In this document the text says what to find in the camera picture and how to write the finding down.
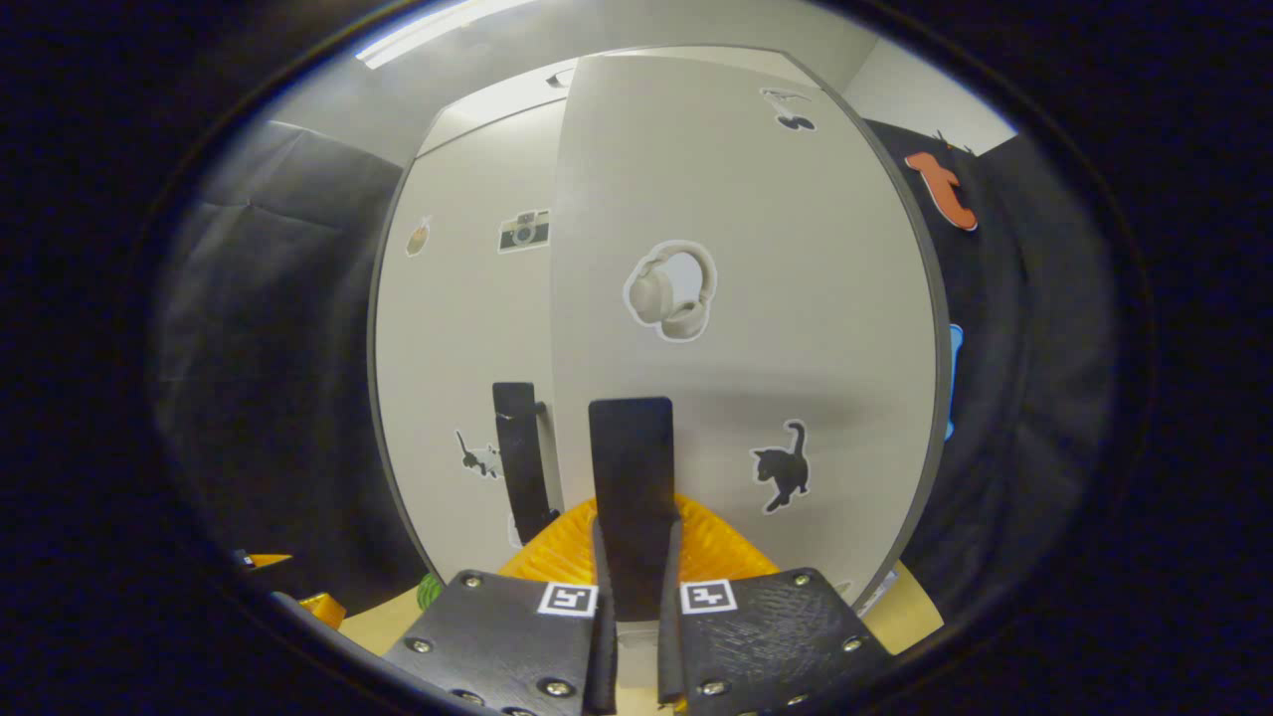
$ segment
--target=white door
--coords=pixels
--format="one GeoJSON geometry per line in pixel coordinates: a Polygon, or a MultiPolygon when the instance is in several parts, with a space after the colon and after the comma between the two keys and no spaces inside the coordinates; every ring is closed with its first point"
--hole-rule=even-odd
{"type": "Polygon", "coordinates": [[[712,62],[580,59],[550,282],[565,507],[593,494],[588,403],[665,395],[677,492],[779,567],[816,567],[864,599],[923,508],[945,434],[947,319],[925,245],[822,90],[712,62]],[[670,322],[643,324],[631,304],[665,242],[701,246],[715,270],[689,338],[676,326],[700,290],[689,255],[654,269],[673,284],[670,322]]]}

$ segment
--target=wall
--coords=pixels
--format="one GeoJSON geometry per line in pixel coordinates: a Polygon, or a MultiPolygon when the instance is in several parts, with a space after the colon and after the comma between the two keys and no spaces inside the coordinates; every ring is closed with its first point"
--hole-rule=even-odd
{"type": "Polygon", "coordinates": [[[937,68],[881,38],[844,90],[863,117],[936,136],[983,154],[1016,130],[937,68]]]}
{"type": "Polygon", "coordinates": [[[644,45],[785,50],[847,87],[876,36],[798,0],[537,0],[447,33],[376,70],[351,55],[298,83],[265,115],[406,164],[446,104],[579,55],[644,45]]]}

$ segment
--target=bolt head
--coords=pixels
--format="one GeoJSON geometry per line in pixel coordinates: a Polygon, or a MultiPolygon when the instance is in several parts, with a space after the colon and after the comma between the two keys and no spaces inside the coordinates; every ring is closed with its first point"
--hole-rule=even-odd
{"type": "Polygon", "coordinates": [[[570,694],[574,693],[574,687],[572,687],[570,684],[568,684],[565,682],[559,682],[559,680],[555,680],[555,679],[554,680],[549,680],[549,682],[544,682],[544,687],[542,688],[544,688],[544,693],[546,693],[549,696],[555,696],[558,698],[565,698],[565,697],[568,697],[568,696],[570,696],[570,694]]]}
{"type": "Polygon", "coordinates": [[[477,706],[486,706],[486,702],[482,701],[482,698],[480,696],[475,694],[474,692],[463,691],[463,689],[456,689],[456,691],[453,691],[451,693],[458,696],[460,698],[462,698],[465,701],[476,703],[477,706]]]}
{"type": "Polygon", "coordinates": [[[699,691],[703,693],[703,696],[721,696],[722,693],[729,691],[729,684],[728,682],[715,682],[715,680],[703,682],[703,685],[699,687],[699,691]]]}

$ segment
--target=black curtain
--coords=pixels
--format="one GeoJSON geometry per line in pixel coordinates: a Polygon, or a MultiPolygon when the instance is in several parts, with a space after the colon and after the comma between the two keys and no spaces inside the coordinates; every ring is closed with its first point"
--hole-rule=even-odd
{"type": "Polygon", "coordinates": [[[425,572],[372,427],[367,310],[401,168],[267,122],[206,177],[154,317],[153,404],[173,473],[253,578],[350,614],[425,572]]]}

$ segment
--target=blue object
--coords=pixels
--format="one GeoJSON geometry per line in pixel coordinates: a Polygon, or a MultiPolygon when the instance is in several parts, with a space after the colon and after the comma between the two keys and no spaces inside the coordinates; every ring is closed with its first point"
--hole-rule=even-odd
{"type": "MultiPolygon", "coordinates": [[[[951,324],[951,410],[955,410],[955,364],[959,362],[959,349],[964,345],[964,329],[951,324]]],[[[955,419],[947,413],[946,440],[955,434],[955,419]]]]}

